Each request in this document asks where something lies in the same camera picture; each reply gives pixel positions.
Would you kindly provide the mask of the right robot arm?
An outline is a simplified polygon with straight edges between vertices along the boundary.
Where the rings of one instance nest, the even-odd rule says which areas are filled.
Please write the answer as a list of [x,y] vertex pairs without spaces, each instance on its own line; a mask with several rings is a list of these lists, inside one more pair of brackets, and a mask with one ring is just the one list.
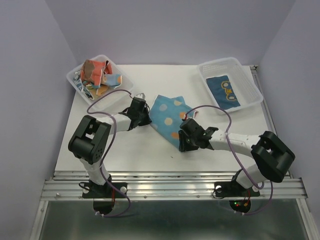
[[296,156],[273,132],[261,135],[242,135],[224,132],[217,127],[204,129],[194,119],[182,121],[179,151],[198,149],[230,151],[240,170],[230,182],[231,192],[242,195],[255,184],[271,181],[281,183]]

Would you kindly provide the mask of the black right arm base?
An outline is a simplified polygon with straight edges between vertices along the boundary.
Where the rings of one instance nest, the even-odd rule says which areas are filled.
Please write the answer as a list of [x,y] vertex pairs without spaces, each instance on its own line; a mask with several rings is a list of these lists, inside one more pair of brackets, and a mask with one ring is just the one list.
[[236,197],[259,197],[260,192],[252,187],[245,189],[235,181],[218,181],[214,183],[212,196],[216,199]]

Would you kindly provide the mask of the light blue polka dot towel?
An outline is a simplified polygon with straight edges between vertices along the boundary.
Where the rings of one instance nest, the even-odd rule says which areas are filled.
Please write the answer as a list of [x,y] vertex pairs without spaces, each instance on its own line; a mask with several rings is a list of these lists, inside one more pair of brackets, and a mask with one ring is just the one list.
[[179,149],[180,125],[185,114],[191,109],[183,96],[169,98],[158,95],[149,112],[151,126],[170,144]]

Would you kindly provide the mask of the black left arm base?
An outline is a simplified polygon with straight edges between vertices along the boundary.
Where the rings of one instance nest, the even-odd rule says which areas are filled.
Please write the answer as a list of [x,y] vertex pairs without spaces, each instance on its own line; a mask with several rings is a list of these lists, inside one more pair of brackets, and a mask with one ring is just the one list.
[[82,197],[84,199],[124,199],[124,195],[126,195],[126,193],[119,193],[118,191],[114,190],[107,183],[104,185],[98,185],[89,180],[88,182],[81,181],[78,186],[82,189]]

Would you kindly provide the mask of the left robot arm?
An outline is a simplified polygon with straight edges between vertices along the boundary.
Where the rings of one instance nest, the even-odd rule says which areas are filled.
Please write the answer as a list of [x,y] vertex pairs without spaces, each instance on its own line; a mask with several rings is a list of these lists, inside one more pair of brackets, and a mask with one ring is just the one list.
[[68,150],[80,159],[100,197],[111,193],[111,184],[107,182],[110,174],[102,164],[109,135],[115,136],[151,122],[147,103],[139,97],[134,97],[129,107],[115,115],[100,119],[85,115],[81,119],[68,143]]

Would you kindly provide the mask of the yellow tiger towel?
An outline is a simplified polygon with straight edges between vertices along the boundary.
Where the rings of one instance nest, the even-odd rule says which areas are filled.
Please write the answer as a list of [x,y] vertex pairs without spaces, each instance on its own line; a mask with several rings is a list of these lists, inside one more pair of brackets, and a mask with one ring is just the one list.
[[228,110],[240,106],[227,75],[209,77],[205,81],[221,109]]

